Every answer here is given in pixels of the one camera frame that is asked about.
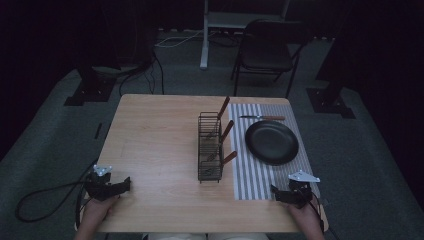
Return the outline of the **black stand base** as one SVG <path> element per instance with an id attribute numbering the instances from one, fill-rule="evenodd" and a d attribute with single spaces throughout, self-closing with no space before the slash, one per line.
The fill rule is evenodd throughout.
<path id="1" fill-rule="evenodd" d="M 342 87 L 330 84 L 326 88 L 307 88 L 307 94 L 315 113 L 339 114 L 345 119 L 355 115 L 341 97 Z"/>
<path id="2" fill-rule="evenodd" d="M 79 66 L 81 77 L 74 94 L 65 100 L 65 106 L 83 106 L 86 102 L 107 102 L 117 81 L 116 78 L 101 77 L 92 67 Z"/>

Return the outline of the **wooden-handled knife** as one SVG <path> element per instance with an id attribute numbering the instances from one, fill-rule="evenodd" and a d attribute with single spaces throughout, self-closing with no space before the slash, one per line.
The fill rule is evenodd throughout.
<path id="1" fill-rule="evenodd" d="M 239 116 L 239 118 L 277 120 L 277 121 L 284 121 L 286 119 L 285 116 L 265 116 L 265 115 L 242 115 L 242 116 Z"/>

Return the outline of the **black round plate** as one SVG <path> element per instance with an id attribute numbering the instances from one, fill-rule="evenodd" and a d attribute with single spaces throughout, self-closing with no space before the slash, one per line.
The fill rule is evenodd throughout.
<path id="1" fill-rule="evenodd" d="M 245 143 L 254 157 L 273 166 L 291 162 L 299 151 L 294 132 L 276 121 L 258 121 L 249 126 Z"/>

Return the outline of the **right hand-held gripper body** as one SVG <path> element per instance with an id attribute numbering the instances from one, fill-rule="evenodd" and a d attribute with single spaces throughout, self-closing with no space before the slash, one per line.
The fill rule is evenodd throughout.
<path id="1" fill-rule="evenodd" d="M 301 209 L 312 200 L 313 192 L 311 184 L 320 183 L 321 179 L 303 170 L 289 174 L 288 178 L 289 189 L 296 197 L 294 204 L 298 209 Z"/>

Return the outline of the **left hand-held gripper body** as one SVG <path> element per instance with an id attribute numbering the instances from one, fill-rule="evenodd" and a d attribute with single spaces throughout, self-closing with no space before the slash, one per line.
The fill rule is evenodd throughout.
<path id="1" fill-rule="evenodd" d="M 111 166 L 93 166 L 92 171 L 88 174 L 85 180 L 85 189 L 91 198 L 104 201 L 117 195 L 116 190 L 110 183 L 111 171 Z"/>

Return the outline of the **black folding chair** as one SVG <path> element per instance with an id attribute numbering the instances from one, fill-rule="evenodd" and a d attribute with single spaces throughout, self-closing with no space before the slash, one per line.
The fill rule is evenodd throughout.
<path id="1" fill-rule="evenodd" d="M 285 97 L 289 96 L 302 49 L 313 39 L 302 22 L 257 19 L 243 30 L 231 73 L 233 95 L 237 95 L 241 74 L 275 75 L 277 81 L 290 72 Z"/>

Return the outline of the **grey striped placemat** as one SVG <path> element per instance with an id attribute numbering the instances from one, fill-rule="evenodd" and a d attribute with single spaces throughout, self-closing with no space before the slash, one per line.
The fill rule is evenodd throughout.
<path id="1" fill-rule="evenodd" d="M 260 161 L 248 149 L 245 133 L 250 125 L 257 122 L 251 116 L 284 116 L 282 124 L 294 132 L 299 150 L 296 157 L 281 166 L 272 166 Z M 231 149 L 237 157 L 231 161 L 236 200 L 269 200 L 274 196 L 271 186 L 288 191 L 289 176 L 302 170 L 313 175 L 309 159 L 290 105 L 282 104 L 235 104 L 228 107 L 228 117 L 234 121 L 230 131 Z"/>

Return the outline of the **person's right hand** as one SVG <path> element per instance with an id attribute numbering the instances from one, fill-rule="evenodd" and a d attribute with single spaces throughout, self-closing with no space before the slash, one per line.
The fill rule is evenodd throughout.
<path id="1" fill-rule="evenodd" d="M 318 219 L 317 210 L 318 202 L 313 198 L 310 204 L 305 205 L 303 208 L 298 209 L 295 205 L 287 204 L 286 210 L 291 214 L 297 227 L 304 232 L 318 232 L 321 229 L 321 221 Z"/>

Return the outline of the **person's left hand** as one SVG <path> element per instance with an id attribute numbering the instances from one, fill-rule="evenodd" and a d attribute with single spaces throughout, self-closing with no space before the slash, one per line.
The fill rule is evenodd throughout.
<path id="1" fill-rule="evenodd" d="M 104 201 L 90 200 L 83 213 L 83 218 L 79 225 L 78 231 L 94 232 L 105 219 L 112 206 L 120 198 L 119 195 L 110 197 Z"/>

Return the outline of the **wooden-handled utensil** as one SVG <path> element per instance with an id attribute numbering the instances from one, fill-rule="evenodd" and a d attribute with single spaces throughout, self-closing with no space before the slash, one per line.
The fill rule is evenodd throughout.
<path id="1" fill-rule="evenodd" d="M 215 160 L 213 161 L 206 161 L 205 163 L 206 169 L 204 170 L 204 172 L 207 175 L 218 174 L 222 171 L 224 165 L 232 161 L 236 156 L 237 156 L 237 152 L 233 151 L 221 160 L 217 160 L 215 158 Z"/>
<path id="2" fill-rule="evenodd" d="M 211 138 L 215 135 L 216 129 L 218 127 L 218 122 L 221 120 L 222 115 L 224 114 L 228 104 L 230 102 L 230 96 L 226 96 L 224 103 L 222 104 L 222 107 L 220 109 L 220 111 L 217 114 L 217 122 L 213 128 L 213 130 L 207 135 L 207 138 Z"/>
<path id="3" fill-rule="evenodd" d="M 207 158 L 207 161 L 213 161 L 215 160 L 216 156 L 218 155 L 219 151 L 222 150 L 222 146 L 223 143 L 226 139 L 226 137 L 228 136 L 230 130 L 232 129 L 232 127 L 234 126 L 234 121 L 230 120 L 224 130 L 224 132 L 221 134 L 220 136 L 220 140 L 219 140 L 219 144 L 217 146 L 217 148 L 215 149 L 215 151 Z"/>

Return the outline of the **white metal stand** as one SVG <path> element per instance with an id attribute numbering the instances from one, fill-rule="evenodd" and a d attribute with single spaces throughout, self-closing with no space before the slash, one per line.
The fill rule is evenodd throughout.
<path id="1" fill-rule="evenodd" d="M 271 19 L 284 21 L 288 12 L 291 0 L 283 0 L 283 6 L 279 14 L 254 14 L 254 13 L 233 13 L 222 11 L 210 11 L 209 1 L 204 0 L 203 13 L 203 42 L 200 57 L 200 69 L 208 69 L 209 57 L 209 31 L 212 28 L 219 29 L 243 29 L 249 22 L 256 19 Z"/>

